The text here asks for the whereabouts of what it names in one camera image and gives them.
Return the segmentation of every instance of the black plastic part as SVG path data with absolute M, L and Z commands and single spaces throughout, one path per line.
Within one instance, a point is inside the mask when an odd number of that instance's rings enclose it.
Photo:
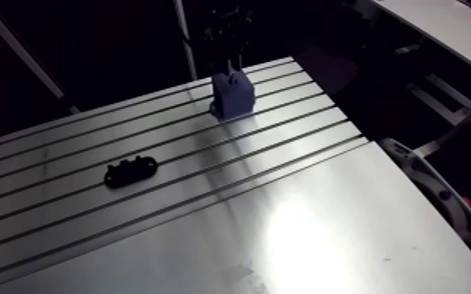
M 152 157 L 135 157 L 134 161 L 122 160 L 116 167 L 109 165 L 104 176 L 108 188 L 120 188 L 136 181 L 153 177 L 159 164 Z

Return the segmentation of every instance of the metal pole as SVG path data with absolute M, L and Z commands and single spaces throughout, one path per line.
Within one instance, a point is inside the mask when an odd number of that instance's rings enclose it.
M 8 27 L 0 20 L 0 37 L 9 45 L 9 47 L 22 59 L 22 61 L 29 67 L 29 69 L 40 79 L 40 81 L 57 97 L 61 100 L 64 96 L 63 91 L 55 83 L 55 81 L 42 69 L 42 67 L 34 60 L 33 56 L 20 44 L 18 39 L 13 35 Z M 80 111 L 75 106 L 70 107 L 72 113 L 79 113 Z
M 182 6 L 182 0 L 174 0 L 174 5 L 175 5 L 175 12 L 177 13 L 177 19 L 179 22 L 179 27 L 182 30 L 182 33 L 190 39 L 190 36 L 188 34 L 188 26 L 186 24 L 186 17 L 185 17 L 185 10 Z M 182 44 L 185 46 L 185 54 L 186 54 L 186 60 L 188 60 L 188 69 L 190 71 L 190 77 L 192 78 L 192 81 L 197 80 L 197 72 L 196 72 L 196 64 L 193 61 L 193 52 L 192 48 L 186 42 L 182 42 Z

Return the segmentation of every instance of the blue tool holder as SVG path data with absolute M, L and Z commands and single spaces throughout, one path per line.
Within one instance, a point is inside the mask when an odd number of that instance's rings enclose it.
M 215 74 L 212 84 L 214 101 L 210 104 L 210 112 L 219 120 L 230 120 L 252 112 L 256 99 L 253 85 L 244 72 L 236 71 L 231 77 L 224 73 Z

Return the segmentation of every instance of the white desk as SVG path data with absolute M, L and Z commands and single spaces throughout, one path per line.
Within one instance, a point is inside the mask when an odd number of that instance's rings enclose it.
M 201 80 L 1 137 L 0 293 L 471 292 L 462 240 L 297 63 L 246 72 L 223 124 Z M 157 174 L 102 184 L 135 155 Z
M 456 0 L 373 0 L 471 64 L 471 8 Z

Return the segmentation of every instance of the black bracket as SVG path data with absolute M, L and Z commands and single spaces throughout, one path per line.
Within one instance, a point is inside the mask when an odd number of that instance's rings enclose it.
M 108 171 L 104 176 L 104 184 L 108 188 L 120 188 L 136 181 L 141 181 L 153 177 L 157 172 L 159 164 L 152 157 L 135 157 L 135 160 L 122 160 L 119 165 L 108 166 Z

